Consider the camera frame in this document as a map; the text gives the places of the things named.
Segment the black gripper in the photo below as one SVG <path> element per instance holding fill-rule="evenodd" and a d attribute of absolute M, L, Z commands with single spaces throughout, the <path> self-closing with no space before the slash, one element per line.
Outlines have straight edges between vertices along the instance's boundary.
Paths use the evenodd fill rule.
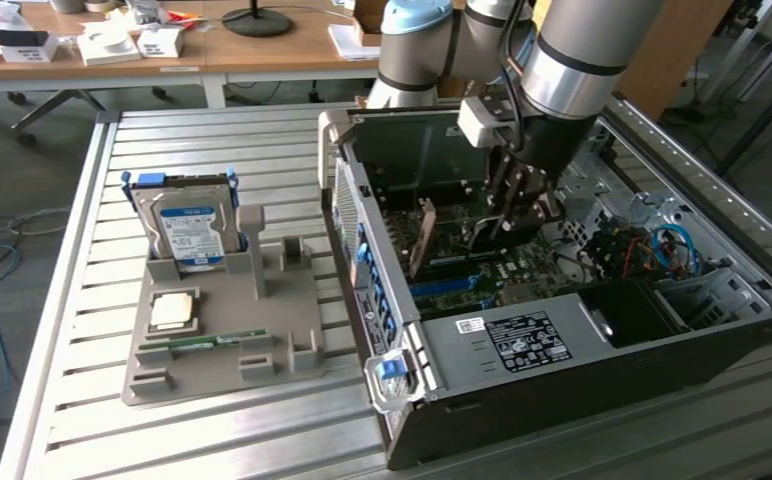
<path fill-rule="evenodd" d="M 578 120 L 527 117 L 522 143 L 490 150 L 489 208 L 494 215 L 505 220 L 529 215 L 535 201 L 557 187 L 595 120 L 595 115 Z"/>

